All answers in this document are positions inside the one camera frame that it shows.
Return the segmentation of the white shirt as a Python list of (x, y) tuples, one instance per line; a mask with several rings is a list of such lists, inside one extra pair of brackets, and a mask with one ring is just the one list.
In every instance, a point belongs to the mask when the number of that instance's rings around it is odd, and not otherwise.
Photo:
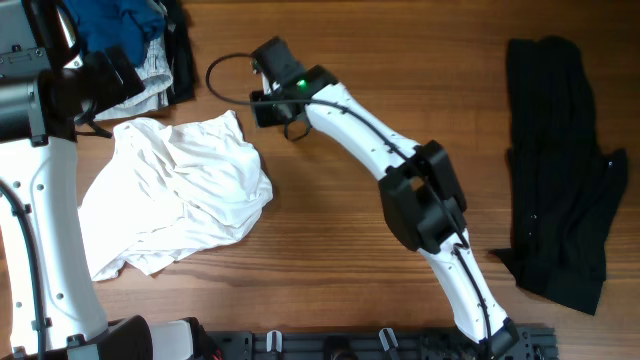
[(241, 241), (273, 198), (256, 148), (232, 110), (169, 126), (114, 129), (114, 154), (78, 209), (93, 281), (124, 264), (153, 275), (198, 251)]

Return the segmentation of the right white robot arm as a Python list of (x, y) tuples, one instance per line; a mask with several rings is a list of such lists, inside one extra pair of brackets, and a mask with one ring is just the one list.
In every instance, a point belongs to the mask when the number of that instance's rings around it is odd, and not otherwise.
[(474, 257), (466, 199), (444, 147), (436, 141), (421, 145), (391, 129), (324, 67), (305, 68), (279, 37), (250, 57), (263, 82), (250, 97), (258, 125), (301, 120), (365, 166), (377, 181), (387, 227), (405, 248), (426, 259), (457, 329), (483, 350), (484, 358), (505, 355), (519, 336)]

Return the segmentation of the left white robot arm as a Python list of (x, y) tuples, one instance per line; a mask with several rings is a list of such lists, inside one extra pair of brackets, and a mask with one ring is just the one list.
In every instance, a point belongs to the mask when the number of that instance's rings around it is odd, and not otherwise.
[(81, 55), (61, 1), (1, 5), (1, 235), (14, 359), (196, 359), (186, 318), (109, 321), (90, 277), (77, 211), (77, 128), (140, 93), (118, 47)]

